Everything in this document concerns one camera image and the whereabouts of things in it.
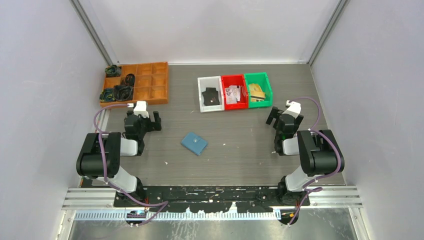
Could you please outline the blue leather card holder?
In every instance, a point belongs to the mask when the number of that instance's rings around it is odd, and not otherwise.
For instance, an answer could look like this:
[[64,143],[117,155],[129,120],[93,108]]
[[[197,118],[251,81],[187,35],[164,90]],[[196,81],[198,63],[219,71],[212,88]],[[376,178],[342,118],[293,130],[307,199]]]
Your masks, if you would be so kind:
[[189,132],[181,141],[181,145],[197,156],[200,156],[208,142],[194,132]]

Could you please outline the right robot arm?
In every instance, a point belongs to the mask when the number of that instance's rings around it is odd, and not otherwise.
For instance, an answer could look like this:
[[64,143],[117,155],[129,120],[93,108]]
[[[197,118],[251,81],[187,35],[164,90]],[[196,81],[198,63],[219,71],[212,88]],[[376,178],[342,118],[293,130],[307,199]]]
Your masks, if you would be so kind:
[[344,170],[345,161],[334,134],[329,129],[299,130],[304,119],[293,105],[285,110],[272,107],[266,124],[275,129],[274,150],[280,156],[299,156],[300,165],[281,178],[276,199],[291,205],[307,194],[307,186]]

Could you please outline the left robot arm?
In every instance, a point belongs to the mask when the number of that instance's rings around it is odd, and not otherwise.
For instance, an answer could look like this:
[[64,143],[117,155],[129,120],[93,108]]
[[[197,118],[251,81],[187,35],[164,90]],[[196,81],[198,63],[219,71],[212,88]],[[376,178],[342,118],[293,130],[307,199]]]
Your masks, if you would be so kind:
[[159,112],[152,113],[153,119],[127,111],[123,133],[88,133],[76,160],[78,175],[103,181],[116,190],[118,198],[135,207],[145,203],[146,192],[140,178],[121,166],[121,157],[142,155],[146,133],[162,130]]

